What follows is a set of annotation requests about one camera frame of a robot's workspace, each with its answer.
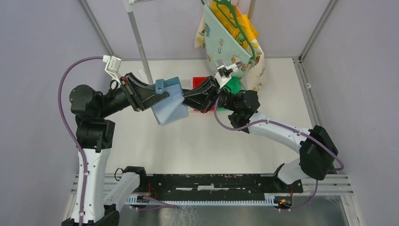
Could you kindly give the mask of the blue card holder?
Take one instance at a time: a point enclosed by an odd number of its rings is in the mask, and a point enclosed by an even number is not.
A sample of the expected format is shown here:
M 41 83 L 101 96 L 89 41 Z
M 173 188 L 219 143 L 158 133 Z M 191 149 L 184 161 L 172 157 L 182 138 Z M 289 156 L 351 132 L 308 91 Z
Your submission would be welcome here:
M 156 80 L 155 91 L 157 94 L 169 94 L 169 97 L 152 106 L 159 125 L 165 126 L 189 116 L 188 107 L 183 104 L 183 89 L 178 77 Z

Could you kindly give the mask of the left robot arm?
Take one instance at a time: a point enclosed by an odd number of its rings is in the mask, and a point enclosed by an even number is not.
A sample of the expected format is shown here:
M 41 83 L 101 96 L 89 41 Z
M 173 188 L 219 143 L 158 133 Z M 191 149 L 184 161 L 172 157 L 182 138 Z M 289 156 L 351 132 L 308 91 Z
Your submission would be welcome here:
M 71 136 L 78 148 L 79 175 L 75 207 L 64 226 L 116 226 L 120 212 L 134 192 L 148 186 L 144 167 L 127 166 L 116 186 L 104 196 L 105 170 L 110 156 L 115 123 L 108 116 L 127 107 L 139 112 L 167 99 L 169 93 L 139 81 L 133 74 L 121 77 L 106 94 L 78 85 L 69 95 L 77 130 Z

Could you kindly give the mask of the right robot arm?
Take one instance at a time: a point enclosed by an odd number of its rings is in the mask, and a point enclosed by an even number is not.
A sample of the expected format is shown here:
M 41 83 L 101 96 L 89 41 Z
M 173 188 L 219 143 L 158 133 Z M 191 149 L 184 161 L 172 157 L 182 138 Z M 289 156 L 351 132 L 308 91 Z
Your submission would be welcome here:
M 241 90 L 231 93 L 219 88 L 216 79 L 208 76 L 194 89 L 183 90 L 183 104 L 207 113 L 218 107 L 232 111 L 228 115 L 230 126 L 217 122 L 230 131 L 243 131 L 283 144 L 299 154 L 299 158 L 280 165 L 272 178 L 277 192 L 286 191 L 292 183 L 303 178 L 324 180 L 330 172 L 343 170 L 338 150 L 325 128 L 315 125 L 312 129 L 295 127 L 275 121 L 258 111 L 258 93 Z

